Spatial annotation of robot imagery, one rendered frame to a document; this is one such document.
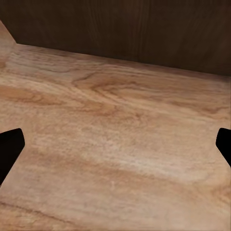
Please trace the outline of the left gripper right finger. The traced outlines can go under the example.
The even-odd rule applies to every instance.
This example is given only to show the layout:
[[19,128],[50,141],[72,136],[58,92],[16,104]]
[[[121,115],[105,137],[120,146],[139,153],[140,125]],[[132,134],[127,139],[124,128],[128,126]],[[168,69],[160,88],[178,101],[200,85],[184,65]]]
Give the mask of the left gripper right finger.
[[216,146],[231,166],[231,130],[220,128],[218,131]]

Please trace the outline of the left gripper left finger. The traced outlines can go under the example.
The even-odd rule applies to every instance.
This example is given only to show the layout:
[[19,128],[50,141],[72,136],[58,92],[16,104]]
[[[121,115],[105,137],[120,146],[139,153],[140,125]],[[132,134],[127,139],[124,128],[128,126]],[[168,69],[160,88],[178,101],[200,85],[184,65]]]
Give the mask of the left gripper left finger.
[[25,147],[21,128],[0,133],[0,186]]

